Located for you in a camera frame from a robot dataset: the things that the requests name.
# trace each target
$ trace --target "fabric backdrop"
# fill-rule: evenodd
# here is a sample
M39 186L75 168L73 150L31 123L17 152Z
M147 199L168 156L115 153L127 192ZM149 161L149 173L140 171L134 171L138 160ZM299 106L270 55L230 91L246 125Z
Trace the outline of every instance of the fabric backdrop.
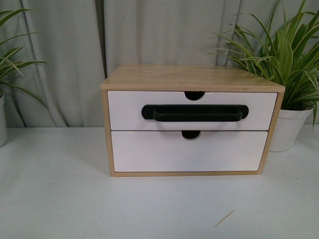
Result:
M57 126L102 126L100 84L105 79L94 0L5 0L1 10L29 8L8 22L7 32L42 32L15 42L23 46L23 60L44 60L14 75L47 103ZM54 126L45 108L16 91L27 126ZM11 97L6 97L8 126L23 126Z
M45 60L23 70L25 78L10 76L48 105L54 122L38 102L19 91L6 96L8 126L103 126L100 84L121 64L230 64L209 53L224 47L214 32L233 29L238 22L257 29L252 12L266 21L275 0L3 0L1 10L21 7L34 11L20 14L6 25L6 32L43 33L16 39L9 46L23 46L20 60ZM287 16L295 14L302 0L284 0ZM103 26L96 5L104 3L106 63L100 45ZM305 9L319 9L308 0ZM277 19L281 19L281 7Z

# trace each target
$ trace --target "wooden frame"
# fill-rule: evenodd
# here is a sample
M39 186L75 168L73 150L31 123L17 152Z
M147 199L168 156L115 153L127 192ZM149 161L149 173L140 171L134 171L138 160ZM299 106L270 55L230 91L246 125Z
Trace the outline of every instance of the wooden frame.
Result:
M276 103L264 151L257 171L209 172L116 172L114 169L108 91L204 91L204 92L271 92ZM285 87L249 72L231 67L123 65L101 84L106 145L111 176L202 176L261 174L276 126Z

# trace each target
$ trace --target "plant pot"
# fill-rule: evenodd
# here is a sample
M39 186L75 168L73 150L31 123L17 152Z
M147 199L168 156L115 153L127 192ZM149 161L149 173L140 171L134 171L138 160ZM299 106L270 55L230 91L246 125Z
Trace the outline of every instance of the plant pot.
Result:
M0 92L0 146L4 145L4 143L8 139L3 105L4 105L4 94Z
M293 146L306 118L313 109L304 111L280 110L269 151L284 152Z

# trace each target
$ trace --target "white drawer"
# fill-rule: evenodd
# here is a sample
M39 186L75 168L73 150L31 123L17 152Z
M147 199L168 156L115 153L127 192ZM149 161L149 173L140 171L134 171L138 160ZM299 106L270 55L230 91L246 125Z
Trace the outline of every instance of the white drawer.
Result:
M111 130L268 130L277 93L206 92L196 101L184 92L108 91ZM237 122L159 122L144 119L145 105L246 105Z
M256 171L266 131L112 131L115 172Z

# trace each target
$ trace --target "black handle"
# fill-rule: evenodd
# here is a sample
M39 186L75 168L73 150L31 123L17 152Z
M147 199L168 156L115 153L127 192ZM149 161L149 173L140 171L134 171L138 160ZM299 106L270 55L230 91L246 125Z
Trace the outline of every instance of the black handle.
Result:
M145 105L142 116L161 122L235 122L248 115L246 105Z

